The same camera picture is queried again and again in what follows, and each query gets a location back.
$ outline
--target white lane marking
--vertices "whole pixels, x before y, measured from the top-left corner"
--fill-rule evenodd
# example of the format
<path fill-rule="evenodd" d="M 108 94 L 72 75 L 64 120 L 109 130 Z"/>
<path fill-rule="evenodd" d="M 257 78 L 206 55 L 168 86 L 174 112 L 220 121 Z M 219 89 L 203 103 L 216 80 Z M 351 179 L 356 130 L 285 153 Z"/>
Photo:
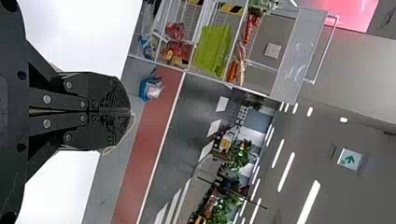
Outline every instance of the white lane marking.
<path fill-rule="evenodd" d="M 161 224 L 163 223 L 163 216 L 165 215 L 166 209 L 168 208 L 168 203 L 161 209 L 161 211 L 155 217 L 154 224 Z"/>
<path fill-rule="evenodd" d="M 198 161 L 201 161 L 207 154 L 210 153 L 210 150 L 212 150 L 213 144 L 215 144 L 215 140 L 211 141 L 209 144 L 207 144 L 201 152 L 201 156 L 199 157 Z"/>
<path fill-rule="evenodd" d="M 174 115 L 175 108 L 176 108 L 176 105 L 177 105 L 177 99 L 178 99 L 178 96 L 180 95 L 181 87 L 183 86 L 185 77 L 186 77 L 186 73 L 183 73 L 183 76 L 181 77 L 180 83 L 178 84 L 177 94 L 175 96 L 175 100 L 174 100 L 174 103 L 172 105 L 171 114 L 169 115 L 168 122 L 166 123 L 166 128 L 165 128 L 165 131 L 163 133 L 163 140 L 161 141 L 160 149 L 158 150 L 157 158 L 155 159 L 154 167 L 152 168 L 151 176 L 150 176 L 149 182 L 148 182 L 148 187 L 146 188 L 145 197 L 143 199 L 142 206 L 140 206 L 139 216 L 137 217 L 137 222 L 136 223 L 140 223 L 140 219 L 142 218 L 143 210 L 145 208 L 146 201 L 147 201 L 148 196 L 149 196 L 149 189 L 151 188 L 152 180 L 154 178 L 155 171 L 157 170 L 158 161 L 160 160 L 161 152 L 163 151 L 163 143 L 165 142 L 166 135 L 168 134 L 169 126 L 171 124 L 171 120 L 172 120 L 172 117 Z"/>
<path fill-rule="evenodd" d="M 257 189 L 259 188 L 259 185 L 260 185 L 261 181 L 262 181 L 261 179 L 257 180 L 257 184 L 254 187 L 253 194 L 251 195 L 251 198 L 250 198 L 251 201 L 254 200 L 254 196 L 256 196 L 256 192 L 257 192 Z"/>
<path fill-rule="evenodd" d="M 186 185 L 184 186 L 183 193 L 181 194 L 181 198 L 180 198 L 180 203 L 178 203 L 178 207 L 177 207 L 177 210 L 176 210 L 176 214 L 175 214 L 175 217 L 174 217 L 173 224 L 177 223 L 178 216 L 180 216 L 181 207 L 183 206 L 184 198 L 186 198 L 187 191 L 188 191 L 189 186 L 190 186 L 190 182 L 191 182 L 191 179 L 189 179 L 187 181 Z"/>
<path fill-rule="evenodd" d="M 256 216 L 257 216 L 257 211 L 259 211 L 259 206 L 260 206 L 261 204 L 262 204 L 262 198 L 259 199 L 259 201 L 258 201 L 257 204 L 256 204 L 256 207 L 254 208 L 253 215 L 252 215 L 251 218 L 250 218 L 250 224 L 253 224 L 254 219 L 255 219 Z"/>
<path fill-rule="evenodd" d="M 274 134 L 274 131 L 275 131 L 275 127 L 273 127 L 273 129 L 272 129 L 271 132 L 270 132 L 270 137 L 268 138 L 268 141 L 267 141 L 267 144 L 266 144 L 267 147 L 270 146 L 271 139 L 272 139 L 272 136 L 273 136 L 273 134 Z"/>
<path fill-rule="evenodd" d="M 279 158 L 280 152 L 282 151 L 283 145 L 285 144 L 285 139 L 280 141 L 279 147 L 277 148 L 277 152 L 274 157 L 273 164 L 271 165 L 272 168 L 275 168 L 277 159 Z"/>
<path fill-rule="evenodd" d="M 260 161 L 260 157 L 258 157 L 258 158 L 257 158 L 257 160 L 256 160 L 256 164 L 254 164 L 253 173 L 255 173 L 255 172 L 256 172 L 257 165 L 259 164 L 259 161 Z"/>
<path fill-rule="evenodd" d="M 220 96 L 218 107 L 216 108 L 216 112 L 225 111 L 225 108 L 227 108 L 228 100 L 229 99 L 227 97 Z"/>
<path fill-rule="evenodd" d="M 283 185 L 285 184 L 286 177 L 288 177 L 290 167 L 293 165 L 294 157 L 295 157 L 295 153 L 291 152 L 288 164 L 286 164 L 285 171 L 283 172 L 283 175 L 280 178 L 279 185 L 277 186 L 277 192 L 280 192 L 283 188 Z"/>
<path fill-rule="evenodd" d="M 256 173 L 253 176 L 253 180 L 251 181 L 252 185 L 254 185 L 254 182 L 256 182 L 257 174 L 259 173 L 259 171 L 260 171 L 260 166 L 257 167 L 257 171 L 256 171 Z"/>
<path fill-rule="evenodd" d="M 233 219 L 233 224 L 236 224 L 236 220 L 238 219 L 238 217 L 239 217 L 239 212 L 236 213 L 236 216 Z"/>
<path fill-rule="evenodd" d="M 180 192 L 181 189 L 175 194 L 172 203 L 171 203 L 171 207 L 169 208 L 169 212 L 168 212 L 168 217 L 166 218 L 165 224 L 170 224 L 171 220 L 172 220 L 172 216 L 175 213 L 175 208 L 178 202 L 178 197 L 180 197 Z"/>
<path fill-rule="evenodd" d="M 206 137 L 212 135 L 213 133 L 216 133 L 219 130 L 220 124 L 221 124 L 221 119 L 213 121 L 210 124 L 210 128 L 209 128 L 209 131 L 207 132 Z"/>
<path fill-rule="evenodd" d="M 244 214 L 245 208 L 247 207 L 248 200 L 244 201 L 244 204 L 242 205 L 241 213 L 239 216 L 241 217 Z"/>

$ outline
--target arrow sign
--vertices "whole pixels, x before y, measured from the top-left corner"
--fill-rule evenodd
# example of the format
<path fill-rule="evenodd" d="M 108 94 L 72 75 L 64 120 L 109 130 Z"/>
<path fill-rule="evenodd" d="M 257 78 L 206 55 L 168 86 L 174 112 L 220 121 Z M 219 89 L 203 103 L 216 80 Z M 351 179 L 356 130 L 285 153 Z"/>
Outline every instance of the arrow sign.
<path fill-rule="evenodd" d="M 353 158 L 353 156 L 346 157 L 346 161 L 347 161 L 348 164 L 355 163 L 355 159 Z"/>

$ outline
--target shelf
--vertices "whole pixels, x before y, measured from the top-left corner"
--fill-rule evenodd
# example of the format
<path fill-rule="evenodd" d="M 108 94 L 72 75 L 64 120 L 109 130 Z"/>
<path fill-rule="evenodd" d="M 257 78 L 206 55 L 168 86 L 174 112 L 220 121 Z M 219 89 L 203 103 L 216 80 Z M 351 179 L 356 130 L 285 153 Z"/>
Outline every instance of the shelf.
<path fill-rule="evenodd" d="M 304 81 L 315 83 L 315 80 L 306 80 L 304 77 L 311 64 L 328 13 L 308 8 L 295 8 L 291 10 L 295 14 L 295 18 L 288 19 L 289 28 L 276 24 L 272 26 L 265 24 L 268 21 L 285 20 L 284 17 L 277 15 L 264 17 L 262 26 L 253 29 L 252 37 L 246 44 L 246 65 L 255 69 L 247 69 L 248 71 L 255 71 L 255 74 L 246 74 L 246 76 L 258 76 L 257 78 L 246 78 L 246 80 L 256 83 L 245 83 L 244 86 L 238 87 L 233 83 L 226 83 L 225 80 L 236 52 L 237 41 L 242 38 L 241 35 L 245 32 L 248 1 L 238 1 L 243 4 L 240 6 L 242 9 L 238 13 L 226 12 L 223 4 L 234 2 L 234 0 L 222 0 L 221 2 L 205 0 L 202 5 L 197 6 L 192 4 L 191 0 L 163 0 L 155 18 L 152 16 L 153 7 L 145 4 L 139 17 L 142 25 L 136 28 L 137 32 L 134 35 L 130 54 L 139 59 L 144 58 L 141 44 L 136 39 L 139 36 L 150 36 L 153 42 L 158 42 L 154 52 L 155 57 L 153 57 L 151 63 L 166 65 L 181 72 L 222 82 L 259 95 L 269 95 L 271 99 L 294 104 L 302 83 Z M 165 33 L 165 26 L 169 22 L 183 22 L 186 27 L 186 34 L 182 42 L 191 45 L 191 53 L 184 60 L 188 62 L 184 65 L 170 65 L 162 56 L 163 49 L 170 41 Z M 203 28 L 206 26 L 229 26 L 231 29 L 229 52 L 226 52 L 225 57 L 218 56 L 218 64 L 224 63 L 224 69 L 222 69 L 223 72 L 220 76 L 218 73 L 217 77 L 213 75 L 213 70 L 208 72 L 208 70 L 200 67 L 201 65 L 197 66 L 197 63 L 193 62 L 200 46 L 202 47 Z M 265 45 L 266 41 L 282 46 L 282 53 L 279 54 L 278 59 L 273 60 L 263 55 L 262 46 Z M 220 44 L 223 45 L 226 42 L 221 40 Z M 271 88 L 265 88 L 268 91 L 263 92 L 264 89 L 257 86 L 257 81 L 261 80 L 260 76 L 270 76 L 263 79 L 265 81 L 267 79 L 271 80 Z"/>

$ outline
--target bolt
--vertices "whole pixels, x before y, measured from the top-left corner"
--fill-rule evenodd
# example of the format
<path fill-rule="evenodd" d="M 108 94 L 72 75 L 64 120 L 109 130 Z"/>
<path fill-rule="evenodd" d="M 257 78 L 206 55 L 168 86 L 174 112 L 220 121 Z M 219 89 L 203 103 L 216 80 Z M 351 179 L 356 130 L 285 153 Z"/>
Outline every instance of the bolt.
<path fill-rule="evenodd" d="M 71 82 L 66 82 L 66 88 L 71 90 L 73 88 L 73 83 Z"/>
<path fill-rule="evenodd" d="M 70 133 L 68 133 L 64 139 L 66 140 L 66 142 L 71 142 L 72 141 L 72 135 Z"/>
<path fill-rule="evenodd" d="M 113 137 L 109 136 L 109 137 L 107 138 L 107 142 L 108 142 L 110 145 L 113 145 Z"/>
<path fill-rule="evenodd" d="M 85 122 L 85 121 L 87 121 L 87 117 L 85 117 L 85 115 L 83 115 L 83 116 L 81 116 L 81 122 Z"/>
<path fill-rule="evenodd" d="M 99 117 L 98 117 L 97 115 L 93 115 L 93 116 L 92 116 L 92 121 L 93 121 L 94 123 L 96 123 L 98 120 L 99 120 Z"/>
<path fill-rule="evenodd" d="M 44 104 L 49 105 L 50 104 L 50 96 L 44 95 L 43 101 L 44 101 Z"/>
<path fill-rule="evenodd" d="M 97 102 L 97 101 L 93 101 L 93 102 L 92 102 L 92 106 L 96 108 L 96 107 L 98 107 L 98 106 L 99 106 L 99 104 L 98 104 L 98 102 Z"/>
<path fill-rule="evenodd" d="M 43 125 L 44 125 L 44 128 L 48 129 L 50 127 L 50 120 L 44 119 Z"/>

